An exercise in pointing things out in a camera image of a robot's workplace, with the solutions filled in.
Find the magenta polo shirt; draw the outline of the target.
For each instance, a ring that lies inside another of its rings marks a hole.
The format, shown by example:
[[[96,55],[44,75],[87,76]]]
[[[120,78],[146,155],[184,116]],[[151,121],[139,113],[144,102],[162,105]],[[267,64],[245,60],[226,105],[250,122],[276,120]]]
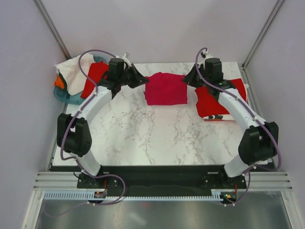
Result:
[[[187,84],[182,81],[185,75],[155,73],[145,84],[144,97],[147,105],[187,104]]]

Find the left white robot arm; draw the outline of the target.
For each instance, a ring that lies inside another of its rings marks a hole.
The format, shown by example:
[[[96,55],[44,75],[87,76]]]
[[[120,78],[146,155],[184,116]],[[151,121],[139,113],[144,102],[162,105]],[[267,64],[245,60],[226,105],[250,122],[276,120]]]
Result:
[[[101,187],[105,177],[102,166],[91,151],[92,136],[89,125],[98,112],[121,90],[122,86],[136,88],[148,83],[134,66],[122,58],[111,58],[108,70],[94,84],[93,92],[71,114],[62,113],[57,121],[57,145],[61,160],[74,159],[82,173],[88,175],[93,187]]]

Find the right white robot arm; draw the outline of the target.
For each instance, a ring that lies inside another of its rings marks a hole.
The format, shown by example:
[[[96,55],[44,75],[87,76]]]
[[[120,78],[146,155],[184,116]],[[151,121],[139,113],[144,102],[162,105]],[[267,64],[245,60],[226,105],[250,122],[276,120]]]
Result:
[[[183,82],[194,88],[206,87],[208,94],[229,112],[243,131],[237,156],[224,165],[218,176],[222,187],[230,187],[235,177],[279,154],[278,125],[259,116],[244,101],[233,82],[224,79],[220,59],[208,58],[202,64],[195,63]]]

